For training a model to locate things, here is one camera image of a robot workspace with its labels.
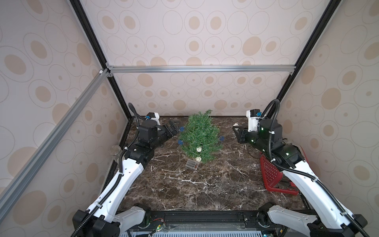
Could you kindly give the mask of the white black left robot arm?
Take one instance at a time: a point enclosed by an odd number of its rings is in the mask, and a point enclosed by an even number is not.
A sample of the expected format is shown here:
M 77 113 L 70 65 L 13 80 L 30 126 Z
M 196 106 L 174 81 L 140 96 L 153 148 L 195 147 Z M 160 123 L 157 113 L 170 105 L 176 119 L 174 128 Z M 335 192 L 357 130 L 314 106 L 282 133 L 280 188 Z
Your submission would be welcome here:
M 149 207 L 135 205 L 120 214 L 117 210 L 131 185 L 154 157 L 155 149 L 180 132 L 179 123 L 171 120 L 159 125 L 156 119 L 147 119 L 139 124 L 136 141 L 119 156 L 118 172 L 86 211 L 75 213 L 73 237 L 118 237 L 136 225 L 149 224 Z

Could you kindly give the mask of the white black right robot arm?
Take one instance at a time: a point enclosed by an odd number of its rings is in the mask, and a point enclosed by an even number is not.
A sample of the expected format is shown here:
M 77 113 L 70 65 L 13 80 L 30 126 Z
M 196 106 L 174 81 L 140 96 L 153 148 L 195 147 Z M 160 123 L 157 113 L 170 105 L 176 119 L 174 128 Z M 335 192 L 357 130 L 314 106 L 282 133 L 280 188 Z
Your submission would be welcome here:
M 346 208 L 321 182 L 301 150 L 282 137 L 277 120 L 251 118 L 247 127 L 235 124 L 238 143 L 249 144 L 263 153 L 266 160 L 282 172 L 301 192 L 315 214 L 306 215 L 268 202 L 259 208 L 262 227 L 282 225 L 308 237 L 368 236 L 367 220 Z

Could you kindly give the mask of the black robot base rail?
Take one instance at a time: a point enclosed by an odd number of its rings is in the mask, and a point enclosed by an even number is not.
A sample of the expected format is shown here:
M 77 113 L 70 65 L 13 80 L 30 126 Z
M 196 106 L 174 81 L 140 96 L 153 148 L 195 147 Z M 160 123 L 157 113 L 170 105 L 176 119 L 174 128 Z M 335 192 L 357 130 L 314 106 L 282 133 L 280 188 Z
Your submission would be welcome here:
M 275 207 L 262 211 L 152 211 L 151 222 L 122 231 L 122 237 L 285 237 L 309 236 L 312 210 Z

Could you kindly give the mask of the small green christmas tree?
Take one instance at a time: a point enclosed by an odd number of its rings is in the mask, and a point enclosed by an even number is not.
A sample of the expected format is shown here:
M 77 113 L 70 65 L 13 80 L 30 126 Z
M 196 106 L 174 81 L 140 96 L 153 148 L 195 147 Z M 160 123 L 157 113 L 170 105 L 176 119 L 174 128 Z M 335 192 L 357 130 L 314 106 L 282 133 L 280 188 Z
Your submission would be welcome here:
M 216 153 L 223 147 L 219 141 L 220 129 L 213 124 L 211 113 L 207 110 L 189 116 L 179 137 L 186 156 L 203 164 L 215 160 Z

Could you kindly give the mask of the string lights with rattan balls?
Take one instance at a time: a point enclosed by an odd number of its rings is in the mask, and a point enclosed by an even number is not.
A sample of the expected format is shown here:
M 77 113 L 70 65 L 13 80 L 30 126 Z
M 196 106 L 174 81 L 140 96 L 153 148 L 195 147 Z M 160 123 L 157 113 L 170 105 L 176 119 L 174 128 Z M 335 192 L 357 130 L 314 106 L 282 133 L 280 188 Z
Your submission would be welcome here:
M 216 154 L 223 148 L 219 139 L 220 129 L 216 126 L 207 128 L 181 127 L 179 144 L 187 157 L 199 163 L 208 163 L 216 159 Z

